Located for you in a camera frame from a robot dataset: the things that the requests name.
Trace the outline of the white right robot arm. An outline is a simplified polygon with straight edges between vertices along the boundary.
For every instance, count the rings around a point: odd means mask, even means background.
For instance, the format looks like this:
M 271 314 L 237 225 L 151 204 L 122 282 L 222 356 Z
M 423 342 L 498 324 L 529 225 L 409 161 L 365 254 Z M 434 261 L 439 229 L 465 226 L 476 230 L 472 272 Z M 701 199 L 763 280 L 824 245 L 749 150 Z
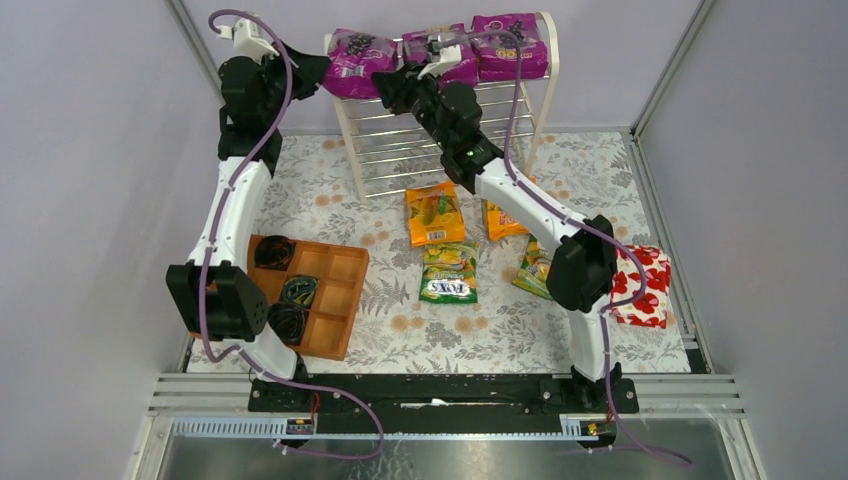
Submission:
M 592 384 L 610 379 L 613 362 L 603 313 L 611 300 L 617 254 L 609 222 L 572 211 L 522 174 L 509 158 L 509 147 L 496 146 L 482 131 L 474 89 L 460 82 L 441 87 L 434 69 L 434 64 L 412 63 L 371 79 L 383 107 L 411 115 L 440 148 L 441 165 L 454 184 L 500 207 L 551 254 L 546 285 L 568 312 L 577 341 L 573 369 Z

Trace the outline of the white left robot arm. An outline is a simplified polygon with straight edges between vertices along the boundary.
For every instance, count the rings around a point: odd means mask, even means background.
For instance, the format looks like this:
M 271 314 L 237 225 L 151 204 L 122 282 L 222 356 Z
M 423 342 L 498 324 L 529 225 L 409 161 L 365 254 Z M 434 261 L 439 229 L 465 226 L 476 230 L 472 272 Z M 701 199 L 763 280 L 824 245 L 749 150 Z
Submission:
M 281 58 L 237 56 L 218 70 L 218 179 L 200 237 L 188 259 L 171 265 L 166 285 L 187 330 L 207 358 L 239 355 L 261 380 L 294 378 L 298 354 L 268 323 L 269 301 L 248 275 L 258 202 L 276 168 L 279 123 L 291 101 L 293 73 Z

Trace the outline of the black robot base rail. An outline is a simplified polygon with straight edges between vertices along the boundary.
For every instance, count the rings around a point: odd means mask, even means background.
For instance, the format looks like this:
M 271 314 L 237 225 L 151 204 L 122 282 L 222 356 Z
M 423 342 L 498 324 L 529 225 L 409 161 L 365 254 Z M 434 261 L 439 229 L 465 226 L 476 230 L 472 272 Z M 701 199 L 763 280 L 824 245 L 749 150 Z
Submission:
M 635 414 L 632 380 L 552 374 L 307 374 L 300 387 L 256 379 L 252 413 L 300 414 L 320 434 L 555 434 L 563 416 Z

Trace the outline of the purple candy bag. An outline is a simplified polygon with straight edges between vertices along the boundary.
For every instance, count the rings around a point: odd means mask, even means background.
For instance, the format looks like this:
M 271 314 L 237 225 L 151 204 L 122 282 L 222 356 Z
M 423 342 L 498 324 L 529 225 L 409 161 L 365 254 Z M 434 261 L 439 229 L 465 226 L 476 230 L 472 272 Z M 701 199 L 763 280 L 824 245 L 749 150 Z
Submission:
M 482 82 L 514 80 L 517 53 L 521 53 L 521 78 L 543 77 L 549 66 L 548 48 L 540 35 L 533 13 L 509 13 L 494 16 L 475 15 L 471 32 L 508 31 L 512 37 L 486 35 L 471 40 L 478 59 L 478 77 Z
M 444 86 L 460 82 L 474 87 L 478 83 L 478 66 L 469 41 L 465 39 L 446 50 L 434 47 L 437 42 L 453 40 L 465 34 L 462 23 L 404 33 L 401 37 L 403 61 L 405 64 L 432 66 L 447 59 L 449 67 L 430 71 L 439 78 L 440 84 Z
M 323 87 L 342 99 L 368 100 L 379 96 L 374 73 L 394 72 L 398 65 L 398 43 L 366 32 L 336 29 L 327 48 L 330 66 Z

